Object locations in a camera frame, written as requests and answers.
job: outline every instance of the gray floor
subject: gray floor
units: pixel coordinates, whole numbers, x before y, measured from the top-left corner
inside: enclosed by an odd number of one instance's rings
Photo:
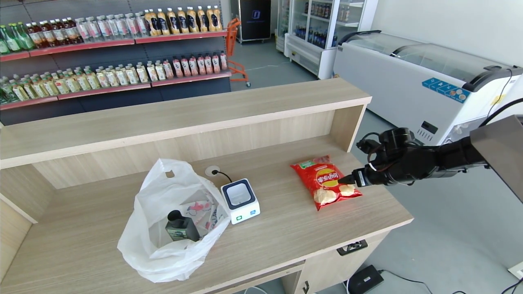
[[[316,79],[299,65],[289,63],[274,42],[236,44],[231,59],[248,69],[252,88]],[[232,89],[247,88],[243,82],[236,82]],[[357,137],[391,127],[367,111]],[[353,154],[362,162],[366,160],[356,148]],[[415,220],[391,232],[366,264],[422,280],[434,294],[458,290],[496,294],[517,282],[507,268],[523,261],[523,205],[493,171],[475,168],[452,178],[428,179],[412,187],[398,185],[388,190]],[[370,294],[428,293],[423,285],[387,273],[383,277],[385,282]],[[283,294],[279,280],[260,287],[269,294]],[[343,293],[340,284],[319,294]],[[523,286],[515,293],[523,294]],[[247,294],[261,292],[251,289]]]

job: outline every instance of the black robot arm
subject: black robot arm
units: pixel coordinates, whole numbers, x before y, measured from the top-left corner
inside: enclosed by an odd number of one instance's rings
[[[370,133],[356,143],[368,155],[368,163],[339,180],[341,184],[412,185],[425,178],[451,177],[467,172],[473,166],[488,167],[485,159],[472,146],[470,137],[441,146],[421,146],[407,128],[396,128],[378,135],[379,142],[367,139]]]

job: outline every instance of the blue sticker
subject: blue sticker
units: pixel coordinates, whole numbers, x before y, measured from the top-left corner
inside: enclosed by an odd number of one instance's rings
[[[469,91],[439,80],[435,77],[423,81],[422,86],[456,100],[459,103],[465,103],[465,100],[470,95]]]

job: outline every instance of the drawer handle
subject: drawer handle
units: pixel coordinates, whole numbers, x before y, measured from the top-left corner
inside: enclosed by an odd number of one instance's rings
[[[305,287],[302,288],[303,292],[307,294],[307,292],[309,292],[309,288],[309,281],[305,281]]]
[[[367,246],[368,246],[367,245],[367,241],[361,240],[361,241],[358,241],[356,243],[352,243],[352,244],[349,244],[347,246],[343,246],[341,248],[338,248],[338,249],[336,249],[336,251],[338,252],[339,255],[345,256],[345,255],[347,255],[349,253],[352,253],[352,252],[358,251],[360,249],[366,248]]]

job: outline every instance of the plastic bag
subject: plastic bag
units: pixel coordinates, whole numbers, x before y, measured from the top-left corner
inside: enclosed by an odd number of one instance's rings
[[[353,185],[338,183],[344,176],[331,162],[329,155],[292,164],[291,167],[309,189],[317,210],[331,203],[361,196],[360,191],[354,189]]]
[[[152,282],[188,279],[231,221],[224,207],[220,191],[190,164],[159,159],[134,198],[134,211],[118,250],[140,276]],[[165,230],[167,215],[173,210],[193,219],[199,241],[173,242]]]

